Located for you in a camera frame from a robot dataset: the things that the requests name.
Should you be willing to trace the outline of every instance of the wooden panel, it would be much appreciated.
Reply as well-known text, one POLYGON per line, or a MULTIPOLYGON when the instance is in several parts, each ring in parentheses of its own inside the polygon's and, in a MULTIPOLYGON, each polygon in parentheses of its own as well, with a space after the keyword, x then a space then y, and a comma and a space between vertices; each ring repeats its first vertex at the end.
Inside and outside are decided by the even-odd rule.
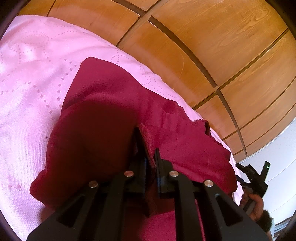
POLYGON ((264 0, 170 0, 153 16, 191 49, 219 86, 287 28, 264 0))
POLYGON ((50 8, 54 4, 54 0, 31 0, 19 15, 40 15, 47 16, 50 8))
POLYGON ((279 133, 281 133, 296 117, 296 105, 289 111, 289 113, 266 134, 246 147, 248 156, 260 150, 267 143, 272 141, 279 133))
POLYGON ((296 80, 293 81, 287 90, 266 111, 241 129, 245 145, 251 144, 272 128, 285 114, 287 114, 295 103, 296 80))
POLYGON ((296 76, 295 66, 296 41, 289 31, 221 90, 239 127, 259 115, 284 91, 296 76))
POLYGON ((233 156, 233 158, 236 162, 240 162, 246 158, 246 154, 244 153, 244 151, 241 151, 241 152, 235 154, 233 156))
POLYGON ((92 31, 114 45, 139 18, 112 0, 57 0, 49 16, 92 31))
POLYGON ((127 1, 147 11, 158 0, 127 0, 127 1))
POLYGON ((224 142, 229 146, 232 154, 235 154, 243 149, 238 133, 231 135, 225 139, 224 142))
POLYGON ((221 139, 236 131, 227 110, 218 96, 214 96, 196 111, 210 123, 210 126, 217 132, 221 139))
POLYGON ((134 31, 122 50, 158 74, 191 107, 214 91, 192 60, 149 22, 134 31))

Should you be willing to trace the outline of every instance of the dark sleeve cuff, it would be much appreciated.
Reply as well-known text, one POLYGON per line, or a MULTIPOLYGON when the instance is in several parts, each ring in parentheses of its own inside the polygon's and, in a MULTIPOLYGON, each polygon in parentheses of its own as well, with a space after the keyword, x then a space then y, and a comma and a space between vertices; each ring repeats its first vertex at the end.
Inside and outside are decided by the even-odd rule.
POLYGON ((264 210, 261 218, 256 222, 264 232, 268 232, 271 228, 272 221, 268 211, 264 210))

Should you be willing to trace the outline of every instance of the pink tablecloth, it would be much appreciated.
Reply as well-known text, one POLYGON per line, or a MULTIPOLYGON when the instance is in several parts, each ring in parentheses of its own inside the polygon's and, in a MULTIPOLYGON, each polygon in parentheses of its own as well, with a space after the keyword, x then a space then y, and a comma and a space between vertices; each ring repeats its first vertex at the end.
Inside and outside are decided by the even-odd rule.
MULTIPOLYGON (((22 240, 49 214, 29 187, 44 168, 47 137, 71 82, 91 56, 118 64, 145 88, 176 101, 192 121, 202 118, 158 75, 99 36, 55 18, 16 17, 0 41, 0 209, 22 240)), ((239 175, 232 155, 230 163, 239 175)), ((236 203, 241 194, 240 188, 234 193, 236 203)))

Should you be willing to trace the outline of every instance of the maroon cloth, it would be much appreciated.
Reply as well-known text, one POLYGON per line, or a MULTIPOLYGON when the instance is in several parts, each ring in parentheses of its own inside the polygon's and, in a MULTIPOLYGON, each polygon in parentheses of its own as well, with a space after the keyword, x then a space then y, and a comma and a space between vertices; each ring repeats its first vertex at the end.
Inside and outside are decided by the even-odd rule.
MULTIPOLYGON (((88 58, 66 95, 48 142, 46 167, 32 182, 31 194, 57 207, 90 180, 104 182, 125 171, 136 126, 152 169, 158 147, 161 157, 191 180, 211 179, 228 194, 236 190, 230 152, 210 135, 207 121, 190 121, 176 102, 145 89, 121 67, 88 58)), ((154 191, 148 190, 147 202, 156 215, 136 214, 138 231, 130 240, 175 239, 174 232, 170 234, 175 225, 173 204, 155 198, 154 191)), ((136 228, 135 223, 127 226, 136 228)))

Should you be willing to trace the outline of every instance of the metal screw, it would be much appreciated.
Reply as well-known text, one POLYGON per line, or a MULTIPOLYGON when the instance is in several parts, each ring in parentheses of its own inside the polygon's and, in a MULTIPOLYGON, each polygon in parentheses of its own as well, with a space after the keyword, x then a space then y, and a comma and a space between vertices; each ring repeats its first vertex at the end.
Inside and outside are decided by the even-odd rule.
POLYGON ((132 176, 133 176, 133 171, 125 171, 125 172, 124 172, 124 175, 125 175, 126 177, 132 177, 132 176))
POLYGON ((171 177, 177 177, 179 173, 177 171, 170 171, 170 176, 171 177))
POLYGON ((98 183, 96 181, 89 182, 89 187, 96 188, 98 186, 98 183))
POLYGON ((211 188, 214 185, 214 183, 211 180, 205 180, 204 184, 209 188, 211 188))

